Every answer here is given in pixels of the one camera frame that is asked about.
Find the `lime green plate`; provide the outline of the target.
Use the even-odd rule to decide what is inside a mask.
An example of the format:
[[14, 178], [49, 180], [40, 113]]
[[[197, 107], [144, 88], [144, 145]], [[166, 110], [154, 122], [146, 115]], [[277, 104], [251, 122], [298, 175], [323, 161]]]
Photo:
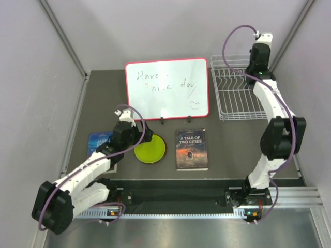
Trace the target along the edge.
[[140, 143], [134, 148], [136, 158], [145, 164], [154, 164], [166, 154], [167, 146], [159, 135], [154, 134], [150, 142]]

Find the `red floral plate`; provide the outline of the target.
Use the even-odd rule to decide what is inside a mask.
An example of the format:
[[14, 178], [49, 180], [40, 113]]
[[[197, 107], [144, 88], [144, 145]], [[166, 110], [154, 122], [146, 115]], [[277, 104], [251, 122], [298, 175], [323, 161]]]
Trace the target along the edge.
[[167, 154], [167, 144], [165, 140], [154, 134], [152, 140], [147, 143], [144, 163], [155, 164], [161, 161]]

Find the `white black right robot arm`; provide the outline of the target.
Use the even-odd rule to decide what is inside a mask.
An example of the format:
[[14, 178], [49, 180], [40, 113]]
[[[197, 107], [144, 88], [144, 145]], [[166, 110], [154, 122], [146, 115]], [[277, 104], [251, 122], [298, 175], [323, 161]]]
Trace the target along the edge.
[[260, 139], [261, 157], [245, 179], [241, 203], [256, 204], [267, 196], [270, 181], [299, 152], [306, 120], [296, 117], [285, 104], [277, 88], [276, 78], [269, 70], [270, 46], [255, 43], [250, 50], [246, 82], [260, 101], [268, 125]]

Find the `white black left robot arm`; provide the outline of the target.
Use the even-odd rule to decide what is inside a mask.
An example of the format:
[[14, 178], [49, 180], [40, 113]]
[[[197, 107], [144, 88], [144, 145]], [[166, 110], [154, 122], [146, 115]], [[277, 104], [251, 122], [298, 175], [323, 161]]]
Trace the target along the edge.
[[55, 182], [45, 181], [39, 187], [31, 216], [38, 222], [40, 231], [59, 235], [81, 212], [101, 203], [116, 202], [117, 192], [96, 178], [113, 168], [125, 153], [152, 140], [153, 131], [146, 121], [140, 123], [142, 130], [134, 123], [119, 121], [112, 136], [85, 162], [65, 177]]

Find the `Jane Eyre book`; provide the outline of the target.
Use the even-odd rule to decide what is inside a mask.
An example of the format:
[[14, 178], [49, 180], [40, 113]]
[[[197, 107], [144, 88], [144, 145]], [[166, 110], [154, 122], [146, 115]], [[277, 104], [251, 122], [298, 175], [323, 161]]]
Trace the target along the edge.
[[96, 149], [104, 142], [108, 142], [111, 136], [112, 132], [91, 133], [89, 135], [87, 142], [87, 160], [89, 162], [96, 159], [93, 153], [96, 152]]

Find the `Tale of Two Cities book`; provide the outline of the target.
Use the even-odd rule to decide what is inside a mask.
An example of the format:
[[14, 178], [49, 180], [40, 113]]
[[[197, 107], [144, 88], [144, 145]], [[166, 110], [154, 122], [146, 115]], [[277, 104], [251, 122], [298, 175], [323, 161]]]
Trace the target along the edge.
[[176, 170], [209, 169], [205, 129], [176, 130]]

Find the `pink framed whiteboard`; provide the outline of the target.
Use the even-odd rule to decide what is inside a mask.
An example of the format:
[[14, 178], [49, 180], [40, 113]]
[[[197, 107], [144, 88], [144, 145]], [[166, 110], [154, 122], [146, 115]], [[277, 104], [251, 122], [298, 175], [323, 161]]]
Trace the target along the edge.
[[205, 58], [132, 62], [125, 66], [128, 105], [146, 120], [209, 114]]

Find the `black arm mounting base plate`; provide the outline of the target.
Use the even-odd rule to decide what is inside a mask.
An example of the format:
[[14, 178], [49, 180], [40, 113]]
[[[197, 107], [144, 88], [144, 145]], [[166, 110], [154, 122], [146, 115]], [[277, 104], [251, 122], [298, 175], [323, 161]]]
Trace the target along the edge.
[[117, 197], [129, 206], [142, 203], [208, 203], [225, 207], [270, 206], [268, 188], [257, 190], [246, 180], [111, 180]]

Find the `aluminium frame rail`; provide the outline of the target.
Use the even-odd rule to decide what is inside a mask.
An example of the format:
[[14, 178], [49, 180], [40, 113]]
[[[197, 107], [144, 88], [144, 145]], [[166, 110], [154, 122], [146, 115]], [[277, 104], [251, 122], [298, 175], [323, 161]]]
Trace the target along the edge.
[[256, 222], [274, 208], [313, 208], [322, 207], [322, 200], [316, 189], [299, 187], [280, 187], [270, 189], [272, 204], [270, 206], [225, 207], [213, 203], [142, 203], [129, 206], [121, 200], [104, 202], [81, 212], [75, 218], [101, 219], [115, 221], [125, 216], [129, 218], [200, 218], [202, 216], [219, 216], [221, 218], [242, 218], [247, 222]]

